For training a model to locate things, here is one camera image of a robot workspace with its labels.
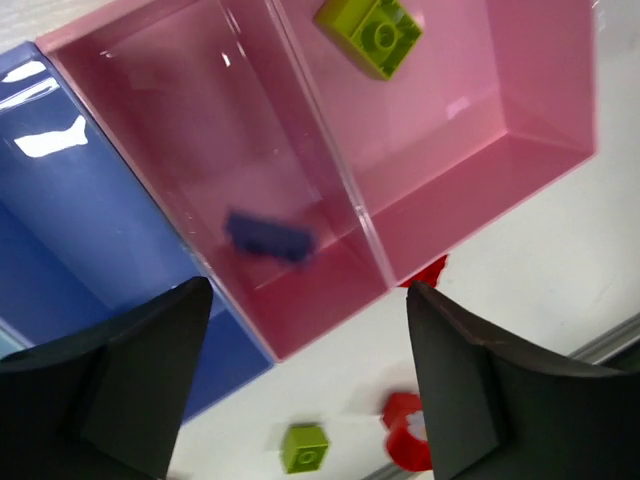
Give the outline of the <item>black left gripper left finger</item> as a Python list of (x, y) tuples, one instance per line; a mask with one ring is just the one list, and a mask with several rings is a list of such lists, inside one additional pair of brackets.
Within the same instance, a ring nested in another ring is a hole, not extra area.
[(2, 358), (2, 478), (166, 478), (212, 303), (194, 277)]

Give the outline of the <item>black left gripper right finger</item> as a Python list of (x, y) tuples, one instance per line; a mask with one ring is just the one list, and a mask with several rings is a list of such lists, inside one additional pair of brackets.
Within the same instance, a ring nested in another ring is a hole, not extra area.
[(413, 284), (407, 317), (438, 479), (635, 479), (639, 376), (533, 344)]

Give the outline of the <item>red arched lego brick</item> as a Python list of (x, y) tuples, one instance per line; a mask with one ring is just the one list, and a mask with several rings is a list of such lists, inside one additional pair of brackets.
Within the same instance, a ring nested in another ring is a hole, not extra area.
[(382, 410), (382, 422), (387, 429), (385, 449), (395, 465), (409, 472), (433, 468), (418, 394), (391, 393)]

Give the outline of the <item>small green lego brick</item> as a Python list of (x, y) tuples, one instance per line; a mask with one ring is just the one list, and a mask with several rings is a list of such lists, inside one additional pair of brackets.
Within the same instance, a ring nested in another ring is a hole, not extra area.
[(330, 441), (320, 424), (290, 425), (280, 448), (284, 472), (291, 475), (318, 471), (329, 446)]

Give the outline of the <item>purple lego brick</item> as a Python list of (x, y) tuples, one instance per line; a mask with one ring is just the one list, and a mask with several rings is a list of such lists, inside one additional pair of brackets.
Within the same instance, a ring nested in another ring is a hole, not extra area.
[(245, 212), (231, 211), (225, 231), (238, 250), (291, 264), (306, 261), (316, 248), (315, 237), (309, 229)]

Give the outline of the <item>lime green lego brick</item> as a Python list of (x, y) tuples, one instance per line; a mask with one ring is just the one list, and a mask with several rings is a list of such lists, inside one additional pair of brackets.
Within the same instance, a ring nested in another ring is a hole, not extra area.
[(376, 80), (390, 80), (423, 30), (398, 1), (326, 1), (314, 22), (341, 52)]

